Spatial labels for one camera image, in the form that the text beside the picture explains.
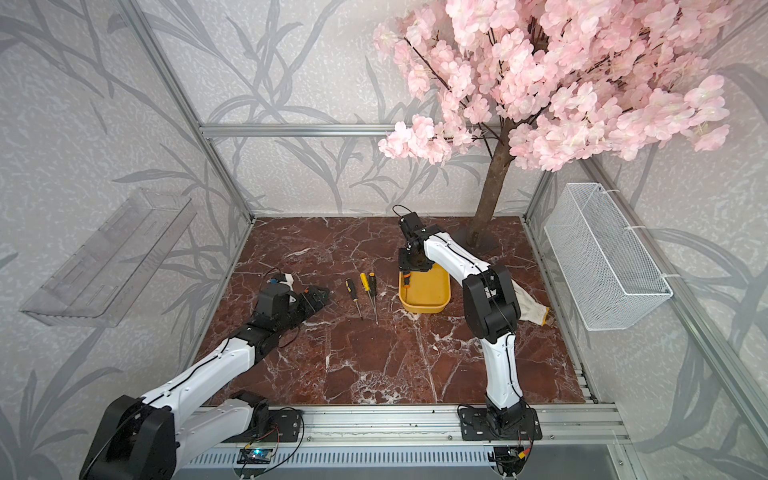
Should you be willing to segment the black orange small screwdriver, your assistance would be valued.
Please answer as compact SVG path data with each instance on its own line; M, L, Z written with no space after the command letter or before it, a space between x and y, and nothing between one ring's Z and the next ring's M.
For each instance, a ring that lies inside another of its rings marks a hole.
M410 288L411 275L412 273L410 271L402 273L402 289L404 292L407 292Z

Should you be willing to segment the yellow plastic storage box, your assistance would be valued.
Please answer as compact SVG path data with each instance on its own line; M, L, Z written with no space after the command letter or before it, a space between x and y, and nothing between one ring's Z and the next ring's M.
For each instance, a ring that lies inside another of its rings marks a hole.
M399 273L398 296L404 309L413 314L442 312L451 299L451 277L441 266L434 264L428 272L411 272L410 288L402 289Z

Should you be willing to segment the black yellow-tip slim screwdriver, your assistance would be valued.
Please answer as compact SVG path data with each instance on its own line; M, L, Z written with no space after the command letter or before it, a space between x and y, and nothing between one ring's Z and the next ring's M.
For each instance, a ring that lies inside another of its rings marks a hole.
M374 319L375 319L376 323L379 323L378 306L377 306L377 297L378 297L378 295L377 295L377 278L376 278L374 272L369 272L368 273L368 286L369 286L368 293L369 293L369 296L370 296L370 299L371 299L371 303L372 303L372 306L373 306L373 311L374 311Z

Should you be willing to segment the yellow handled screwdriver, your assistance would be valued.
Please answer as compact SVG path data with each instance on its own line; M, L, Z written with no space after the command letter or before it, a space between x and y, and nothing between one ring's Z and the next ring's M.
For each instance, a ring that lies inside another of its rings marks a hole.
M366 294L367 294L367 296L368 296L368 298L369 298L369 300L371 302L371 299L370 299L370 296L369 296L369 293L368 293L368 290L369 290L369 286L368 286L368 273L361 273L360 274L360 280L361 280L361 284L363 286L363 289L365 290L365 292L366 292Z

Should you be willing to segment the black yellow stubby screwdriver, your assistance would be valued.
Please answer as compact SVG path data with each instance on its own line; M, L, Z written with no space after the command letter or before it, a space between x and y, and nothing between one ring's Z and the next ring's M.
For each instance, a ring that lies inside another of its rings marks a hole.
M355 305L355 307L357 309L358 316L360 317L360 319L363 319L362 311L361 311L361 308L360 308L360 305L359 305L359 298L358 298L358 294L357 294L357 289L356 289L356 286L354 284L354 281L352 279L350 279L350 278L347 278L345 280L345 286L346 286L346 289L347 289L347 291L348 291L348 293L350 295L350 298L351 298L353 304Z

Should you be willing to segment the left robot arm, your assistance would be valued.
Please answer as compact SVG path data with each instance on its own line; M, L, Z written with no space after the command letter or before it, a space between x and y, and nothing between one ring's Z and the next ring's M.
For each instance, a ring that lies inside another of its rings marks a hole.
M261 397L245 392L198 414L232 379L254 367L281 337L319 313L329 289L297 293L270 282L249 319L175 378L138 397L123 395L105 410L79 473L82 479L170 479L198 455L266 421Z

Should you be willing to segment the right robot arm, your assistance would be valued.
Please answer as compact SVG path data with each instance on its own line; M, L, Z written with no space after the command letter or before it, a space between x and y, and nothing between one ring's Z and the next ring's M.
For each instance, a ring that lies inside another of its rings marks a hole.
M403 272L437 265L462 287L464 318L485 361L488 422L501 428L521 421L527 403L514 354L521 306L508 270L477 258L439 226L424 225L415 212L401 215L398 224L406 241L399 251Z

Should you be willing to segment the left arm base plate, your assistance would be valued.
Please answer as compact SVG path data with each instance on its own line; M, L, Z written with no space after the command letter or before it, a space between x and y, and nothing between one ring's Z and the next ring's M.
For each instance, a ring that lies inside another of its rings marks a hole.
M224 443L294 443L302 432L302 423L302 410L287 407L271 409L269 414L257 413L246 431L224 440Z

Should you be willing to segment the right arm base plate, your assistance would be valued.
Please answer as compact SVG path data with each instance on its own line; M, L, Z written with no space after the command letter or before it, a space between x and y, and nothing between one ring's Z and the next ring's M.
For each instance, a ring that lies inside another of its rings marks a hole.
M539 441L543 438L537 411L526 403L497 409L457 406L461 437L465 441L518 440Z

